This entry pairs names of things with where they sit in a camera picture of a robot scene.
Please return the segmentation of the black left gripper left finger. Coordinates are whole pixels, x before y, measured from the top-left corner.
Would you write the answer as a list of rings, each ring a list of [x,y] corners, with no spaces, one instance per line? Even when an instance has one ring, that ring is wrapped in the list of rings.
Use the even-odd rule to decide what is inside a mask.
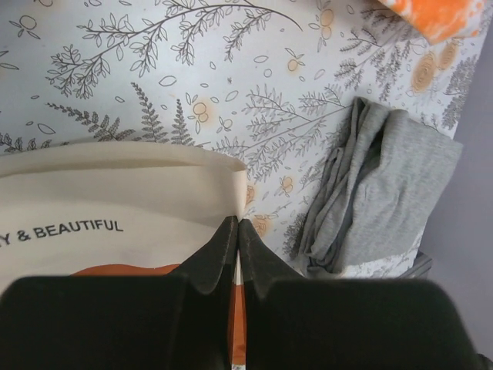
[[[3,369],[228,369],[238,220],[162,276],[23,277],[1,296]]]

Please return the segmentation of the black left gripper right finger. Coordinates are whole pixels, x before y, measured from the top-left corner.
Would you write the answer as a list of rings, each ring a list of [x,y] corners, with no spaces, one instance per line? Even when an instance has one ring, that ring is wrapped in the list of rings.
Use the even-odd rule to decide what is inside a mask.
[[[448,295],[425,279],[311,280],[240,222],[248,369],[477,369]]]

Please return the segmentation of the orange and cream underwear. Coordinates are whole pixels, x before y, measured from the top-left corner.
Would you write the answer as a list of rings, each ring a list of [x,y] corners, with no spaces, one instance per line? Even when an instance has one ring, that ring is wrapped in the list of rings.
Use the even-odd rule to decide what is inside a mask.
[[[162,276],[239,221],[247,169],[194,146],[80,143],[1,158],[1,296],[20,278]]]

